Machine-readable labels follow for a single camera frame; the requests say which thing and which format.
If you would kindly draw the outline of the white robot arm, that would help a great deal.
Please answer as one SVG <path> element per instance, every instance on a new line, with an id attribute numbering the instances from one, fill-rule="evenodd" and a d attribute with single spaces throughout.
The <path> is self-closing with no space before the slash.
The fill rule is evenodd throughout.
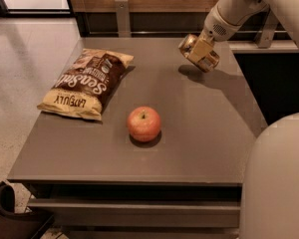
<path id="1" fill-rule="evenodd" d="M 214 43 L 228 40 L 264 9 L 298 52 L 238 59 L 268 124 L 245 168 L 239 239 L 299 239 L 299 0 L 218 0 L 187 58 L 212 70 L 218 62 Z"/>

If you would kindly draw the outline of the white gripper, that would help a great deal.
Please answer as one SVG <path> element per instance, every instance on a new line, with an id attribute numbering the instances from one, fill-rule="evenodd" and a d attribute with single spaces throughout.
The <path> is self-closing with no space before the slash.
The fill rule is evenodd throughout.
<path id="1" fill-rule="evenodd" d="M 222 8 L 216 4 L 204 20 L 205 36 L 189 35 L 188 58 L 196 64 L 216 64 L 217 54 L 213 51 L 216 42 L 229 40 L 241 27 L 241 15 L 235 10 Z"/>

